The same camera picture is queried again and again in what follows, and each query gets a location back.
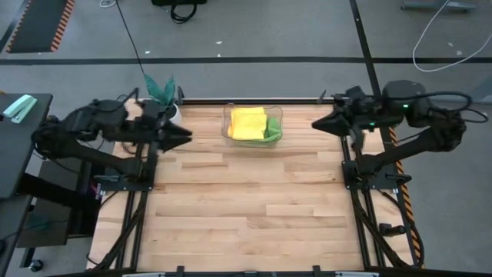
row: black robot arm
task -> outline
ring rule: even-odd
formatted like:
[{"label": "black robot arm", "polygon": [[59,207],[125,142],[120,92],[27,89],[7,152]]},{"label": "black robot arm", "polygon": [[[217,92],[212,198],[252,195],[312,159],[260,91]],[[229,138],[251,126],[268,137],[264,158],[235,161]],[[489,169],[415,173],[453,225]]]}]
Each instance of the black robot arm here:
[{"label": "black robot arm", "polygon": [[[312,126],[333,135],[350,135],[358,175],[375,175],[384,165],[426,151],[448,152],[461,143],[466,125],[460,111],[470,106],[471,98],[453,92],[465,97],[468,103],[459,110],[447,110],[436,107],[428,99],[430,95],[439,94],[425,94],[421,84],[410,81],[388,83],[380,98],[366,96],[360,87],[351,88],[346,95],[336,95],[334,111],[313,122]],[[427,129],[415,140],[378,155],[361,154],[364,144],[362,130],[372,132],[375,128],[395,126],[404,118],[410,127]]]},{"label": "black robot arm", "polygon": [[141,157],[123,159],[79,143],[94,141],[101,133],[110,142],[156,143],[165,152],[191,141],[191,132],[170,122],[163,107],[154,101],[136,100],[142,114],[127,120],[124,103],[133,95],[137,98],[137,88],[123,102],[94,100],[61,121],[47,121],[32,134],[35,149],[48,159],[78,158],[115,169],[132,181],[145,178]]}]

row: black table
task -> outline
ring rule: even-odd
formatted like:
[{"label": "black table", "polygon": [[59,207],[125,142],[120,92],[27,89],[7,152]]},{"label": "black table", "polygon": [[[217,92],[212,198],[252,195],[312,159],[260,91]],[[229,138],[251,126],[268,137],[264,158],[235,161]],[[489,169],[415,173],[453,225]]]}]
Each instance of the black table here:
[{"label": "black table", "polygon": [[[52,95],[49,94],[32,94],[32,96],[38,101],[20,124],[12,123],[10,118],[0,121],[0,165],[2,165],[0,168],[0,240],[3,244],[0,252],[0,277],[4,276],[7,271],[21,231],[25,230],[22,232],[24,241],[41,243],[36,245],[65,244],[67,231],[73,232],[73,228],[77,226],[80,229],[84,228],[72,219],[75,217],[82,221],[91,219],[91,216],[87,215],[94,215],[99,207],[99,202],[93,195],[84,193],[87,189],[83,189],[82,192],[77,190],[77,180],[80,176],[85,176],[84,173],[75,175],[74,181],[62,179],[62,174],[53,170],[48,171],[48,175],[40,175],[41,178],[25,173],[34,149],[31,135],[46,119],[52,101]],[[22,97],[21,94],[0,95],[0,112],[20,97]],[[81,181],[88,184],[87,179],[82,178]],[[35,210],[38,208],[49,210],[48,208],[51,207],[51,210],[59,212],[58,215],[50,213],[51,216],[46,217],[42,222],[39,219],[37,222],[28,220],[25,226],[33,197],[38,198]],[[37,231],[29,229],[33,227],[37,227]]]},{"label": "black table", "polygon": [[[0,95],[0,112],[3,112],[21,94]],[[24,225],[24,220],[31,205],[32,196],[15,195],[25,168],[31,158],[33,145],[31,134],[45,120],[53,96],[50,94],[33,94],[38,101],[20,124],[14,124],[10,118],[0,122],[0,239],[4,247],[0,253],[0,276],[7,271],[10,258],[14,252],[18,234]]]}]

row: floor mat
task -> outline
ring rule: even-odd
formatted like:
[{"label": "floor mat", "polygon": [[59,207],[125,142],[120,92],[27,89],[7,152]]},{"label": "floor mat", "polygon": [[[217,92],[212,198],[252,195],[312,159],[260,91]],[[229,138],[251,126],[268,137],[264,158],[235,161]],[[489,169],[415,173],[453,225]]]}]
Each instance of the floor mat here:
[{"label": "floor mat", "polygon": [[74,0],[30,0],[10,39],[7,52],[56,51],[74,4]]}]

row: concrete floor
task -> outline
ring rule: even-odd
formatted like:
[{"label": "concrete floor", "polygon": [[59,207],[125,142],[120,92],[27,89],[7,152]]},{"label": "concrete floor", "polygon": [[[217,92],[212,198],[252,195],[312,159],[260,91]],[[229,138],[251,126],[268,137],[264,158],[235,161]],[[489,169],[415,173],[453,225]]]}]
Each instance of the concrete floor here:
[{"label": "concrete floor", "polygon": [[[0,34],[22,0],[0,2]],[[432,12],[400,10],[398,0],[358,0],[367,43],[373,57],[408,58]],[[477,0],[469,14],[444,13],[429,30],[420,57],[461,58],[475,51],[488,36],[492,3]],[[150,1],[121,0],[120,6],[142,58],[222,58],[269,56],[355,57],[363,54],[351,6],[346,0],[210,0],[198,7],[189,23],[175,25],[165,8]],[[492,57],[492,45],[480,54]],[[58,51],[10,55],[5,59],[134,58],[135,53],[116,7],[99,8],[98,0],[77,1]],[[144,88],[135,64],[0,65],[0,90],[11,93],[52,93],[53,114],[63,117],[93,98],[116,98],[134,87]],[[433,68],[440,65],[422,65]],[[412,64],[376,64],[379,84],[410,79],[428,91],[471,92],[492,76],[492,64],[464,64],[437,73],[423,73]],[[187,97],[306,97],[341,93],[360,85],[372,94],[364,63],[187,63],[145,64],[144,70],[163,84],[172,75]],[[492,107],[479,106],[488,114]],[[425,153],[403,161],[417,227],[425,243],[429,269],[491,272],[490,230],[492,173],[488,158],[492,123],[469,124],[463,143],[454,152]],[[415,133],[405,124],[400,138]],[[34,157],[28,172],[37,174]],[[45,269],[19,269],[17,251],[8,276],[45,276],[80,272],[90,239],[66,246],[38,249],[35,257]]]}]

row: wooden tabletop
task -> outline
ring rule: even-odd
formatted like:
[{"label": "wooden tabletop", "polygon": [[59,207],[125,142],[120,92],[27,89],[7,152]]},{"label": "wooden tabletop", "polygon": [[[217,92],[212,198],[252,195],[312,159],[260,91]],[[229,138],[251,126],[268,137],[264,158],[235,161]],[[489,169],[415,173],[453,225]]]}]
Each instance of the wooden tabletop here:
[{"label": "wooden tabletop", "polygon": [[[274,149],[228,145],[221,106],[180,107],[181,125],[193,131],[193,141],[159,157],[138,271],[175,272],[178,265],[189,272],[363,268],[340,139],[311,128],[331,106],[281,107],[284,137]],[[131,117],[140,113],[133,104],[127,108]],[[366,136],[364,150],[384,150],[378,131]],[[114,154],[128,156],[119,144]],[[393,203],[378,192],[372,196],[378,222],[402,224]],[[118,193],[99,213],[90,253],[95,261],[120,234],[126,198]],[[411,262],[405,235],[387,240]]]}]

